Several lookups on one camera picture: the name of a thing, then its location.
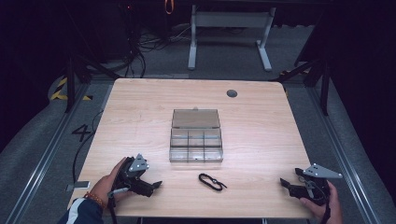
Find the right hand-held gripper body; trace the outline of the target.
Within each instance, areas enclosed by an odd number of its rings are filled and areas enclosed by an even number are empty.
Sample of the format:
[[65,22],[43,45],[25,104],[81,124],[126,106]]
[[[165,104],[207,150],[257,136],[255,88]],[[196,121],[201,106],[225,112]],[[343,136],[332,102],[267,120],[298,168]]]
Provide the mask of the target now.
[[288,189],[290,197],[306,198],[319,206],[326,204],[330,198],[328,179],[342,178],[343,175],[316,163],[303,170],[304,174],[298,175],[298,179],[303,185],[291,184]]

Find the grey floor plate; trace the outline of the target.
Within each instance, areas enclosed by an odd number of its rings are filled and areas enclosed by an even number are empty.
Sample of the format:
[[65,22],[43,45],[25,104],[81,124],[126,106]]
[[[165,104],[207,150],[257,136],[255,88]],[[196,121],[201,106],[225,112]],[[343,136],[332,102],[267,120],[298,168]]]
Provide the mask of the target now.
[[90,184],[90,181],[77,181],[73,184],[68,184],[65,188],[65,191],[73,191],[74,189],[88,189]]

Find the person's left hand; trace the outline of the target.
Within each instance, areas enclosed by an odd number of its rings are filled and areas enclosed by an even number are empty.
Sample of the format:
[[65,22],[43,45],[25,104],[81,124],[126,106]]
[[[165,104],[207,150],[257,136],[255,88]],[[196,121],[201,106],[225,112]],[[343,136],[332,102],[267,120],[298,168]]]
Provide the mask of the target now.
[[88,192],[88,197],[98,203],[101,208],[107,207],[109,200],[107,194],[112,190],[115,178],[125,161],[126,158],[122,158],[112,169],[110,174],[104,175]]

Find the person's right hand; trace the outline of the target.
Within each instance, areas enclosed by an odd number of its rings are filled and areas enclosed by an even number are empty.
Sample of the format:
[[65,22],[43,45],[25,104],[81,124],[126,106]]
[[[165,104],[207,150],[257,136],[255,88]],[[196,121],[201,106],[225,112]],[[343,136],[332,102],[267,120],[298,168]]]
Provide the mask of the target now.
[[[330,218],[327,220],[326,224],[343,224],[343,214],[342,214],[342,207],[339,202],[338,192],[336,187],[331,183],[328,182],[330,188],[330,200],[329,200],[329,208],[331,209]],[[313,217],[321,222],[324,218],[326,206],[318,206],[315,203],[312,203],[306,198],[301,198],[300,203],[309,210]]]

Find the metal floor rail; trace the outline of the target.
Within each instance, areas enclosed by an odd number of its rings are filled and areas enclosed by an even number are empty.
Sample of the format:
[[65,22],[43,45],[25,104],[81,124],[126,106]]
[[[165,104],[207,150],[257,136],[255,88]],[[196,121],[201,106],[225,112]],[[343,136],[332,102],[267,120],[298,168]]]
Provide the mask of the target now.
[[332,125],[332,121],[322,112],[317,91],[314,88],[307,88],[306,91],[314,104],[317,114],[327,134],[330,137],[332,142],[332,151],[335,155],[335,158],[337,159],[338,164],[340,165],[344,179],[346,180],[354,201],[361,212],[365,224],[382,224],[368,198],[368,194],[361,183],[358,173],[344,151],[342,143],[339,140],[336,130]]
[[16,201],[13,209],[5,221],[5,224],[20,224],[22,217],[24,216],[28,206],[33,200],[38,188],[41,185],[46,172],[48,171],[50,164],[60,147],[61,140],[64,137],[65,130],[73,118],[83,96],[85,95],[88,84],[81,84],[78,90],[75,92],[74,100],[75,102],[71,104],[66,112],[61,116],[56,130],[54,131],[49,144],[47,145],[45,151],[43,152],[37,166],[30,174],[27,184],[25,185],[20,197]]

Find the black metal stand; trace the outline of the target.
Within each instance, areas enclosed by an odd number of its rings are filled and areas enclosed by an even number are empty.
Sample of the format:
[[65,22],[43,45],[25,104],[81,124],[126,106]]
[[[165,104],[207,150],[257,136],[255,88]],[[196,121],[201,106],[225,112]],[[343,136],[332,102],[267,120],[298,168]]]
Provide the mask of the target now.
[[77,100],[76,93],[76,81],[75,77],[78,78],[81,84],[89,84],[92,80],[92,73],[89,71],[87,66],[93,67],[100,74],[104,74],[107,77],[116,80],[120,78],[115,72],[111,71],[109,68],[105,68],[96,61],[89,59],[87,56],[79,54],[71,54],[67,64],[66,78],[67,78],[67,106],[65,112],[68,113],[74,107]]
[[328,92],[330,86],[330,67],[328,62],[323,58],[317,58],[296,68],[285,71],[282,75],[273,79],[273,82],[283,83],[292,77],[307,71],[304,79],[304,85],[308,88],[314,88],[319,80],[321,80],[319,107],[324,116],[328,116]]

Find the white metal desk frame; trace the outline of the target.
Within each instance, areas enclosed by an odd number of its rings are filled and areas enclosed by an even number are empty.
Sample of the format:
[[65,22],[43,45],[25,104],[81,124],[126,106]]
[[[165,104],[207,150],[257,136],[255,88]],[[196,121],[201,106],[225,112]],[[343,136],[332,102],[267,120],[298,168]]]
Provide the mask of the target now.
[[188,59],[188,69],[194,70],[197,54],[197,33],[198,27],[236,27],[236,28],[261,28],[262,38],[256,41],[256,47],[260,54],[262,65],[265,71],[271,71],[268,54],[266,52],[266,42],[275,18],[276,8],[271,7],[264,12],[217,12],[200,11],[198,6],[191,7],[191,44]]

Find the yellow black floor tape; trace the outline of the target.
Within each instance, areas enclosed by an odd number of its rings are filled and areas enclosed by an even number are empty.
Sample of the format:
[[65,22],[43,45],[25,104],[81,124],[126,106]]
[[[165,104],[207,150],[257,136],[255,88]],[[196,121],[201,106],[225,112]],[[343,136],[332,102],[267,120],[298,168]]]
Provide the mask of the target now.
[[[67,94],[61,94],[62,89],[63,89],[64,85],[66,84],[66,82],[67,82],[67,77],[62,77],[62,79],[58,83],[54,93],[49,98],[50,100],[68,100]],[[92,99],[93,99],[92,95],[84,95],[83,96],[84,101],[91,101]]]

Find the clear plastic compartment box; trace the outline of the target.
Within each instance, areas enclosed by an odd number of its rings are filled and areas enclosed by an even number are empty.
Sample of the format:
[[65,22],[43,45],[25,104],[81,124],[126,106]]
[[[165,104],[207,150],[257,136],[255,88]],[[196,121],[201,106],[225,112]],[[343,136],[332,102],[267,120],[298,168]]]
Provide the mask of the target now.
[[170,134],[170,162],[222,162],[217,109],[175,109]]

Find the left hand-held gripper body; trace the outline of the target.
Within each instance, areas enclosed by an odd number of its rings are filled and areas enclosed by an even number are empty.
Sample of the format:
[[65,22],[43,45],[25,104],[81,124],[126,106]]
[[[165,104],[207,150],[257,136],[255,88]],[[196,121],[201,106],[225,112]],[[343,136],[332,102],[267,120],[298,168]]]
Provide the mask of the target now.
[[147,160],[141,154],[137,154],[135,157],[127,157],[121,166],[116,169],[113,184],[107,196],[113,198],[116,194],[131,191],[138,195],[150,197],[154,191],[154,185],[141,179],[148,168]]

